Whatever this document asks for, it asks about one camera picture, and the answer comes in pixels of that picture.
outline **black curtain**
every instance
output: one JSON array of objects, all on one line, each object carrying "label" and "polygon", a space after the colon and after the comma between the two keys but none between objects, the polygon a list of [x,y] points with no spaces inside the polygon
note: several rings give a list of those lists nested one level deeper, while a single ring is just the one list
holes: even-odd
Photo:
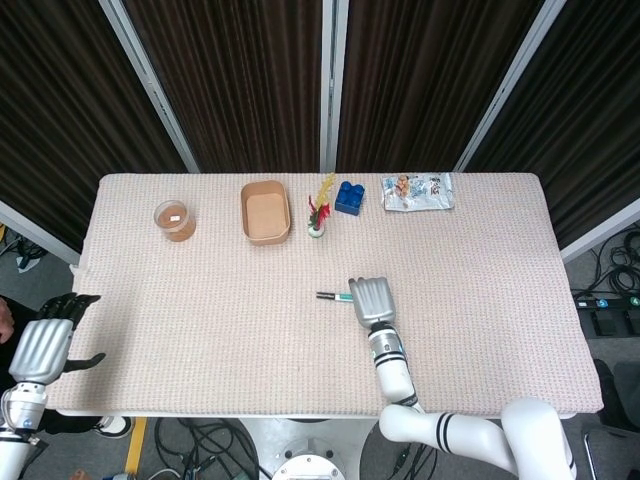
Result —
[{"label": "black curtain", "polygon": [[97,2],[1,5],[0,200],[79,251],[102,176],[185,168]]},{"label": "black curtain", "polygon": [[541,3],[351,0],[337,170],[451,170]]},{"label": "black curtain", "polygon": [[205,172],[317,172],[322,0],[126,0]]},{"label": "black curtain", "polygon": [[467,170],[537,174],[561,248],[640,198],[640,4],[568,1]]}]

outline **power strip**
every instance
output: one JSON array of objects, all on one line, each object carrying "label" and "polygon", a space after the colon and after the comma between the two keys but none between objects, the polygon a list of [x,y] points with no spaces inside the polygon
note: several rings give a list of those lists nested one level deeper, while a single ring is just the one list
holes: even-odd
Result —
[{"label": "power strip", "polygon": [[586,338],[640,338],[640,298],[576,300]]}]

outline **marker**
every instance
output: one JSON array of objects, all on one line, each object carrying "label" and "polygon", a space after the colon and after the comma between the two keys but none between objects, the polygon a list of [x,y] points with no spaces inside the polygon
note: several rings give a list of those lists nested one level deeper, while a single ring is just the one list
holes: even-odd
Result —
[{"label": "marker", "polygon": [[350,293],[329,293],[316,292],[316,298],[324,298],[325,300],[335,300],[336,302],[353,303],[353,297]]}]

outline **shoe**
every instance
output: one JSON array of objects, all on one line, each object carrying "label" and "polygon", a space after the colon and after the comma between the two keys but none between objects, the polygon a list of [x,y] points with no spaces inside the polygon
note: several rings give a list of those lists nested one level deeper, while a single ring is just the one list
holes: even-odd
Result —
[{"label": "shoe", "polygon": [[102,417],[95,426],[98,435],[106,438],[123,438],[133,430],[133,420],[129,417]]}]

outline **glass cup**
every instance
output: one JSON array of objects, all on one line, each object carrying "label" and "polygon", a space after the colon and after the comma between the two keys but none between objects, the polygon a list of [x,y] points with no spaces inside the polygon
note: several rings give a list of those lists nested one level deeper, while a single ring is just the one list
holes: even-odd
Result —
[{"label": "glass cup", "polygon": [[183,242],[196,231],[196,219],[178,200],[161,203],[153,213],[156,225],[172,242]]}]

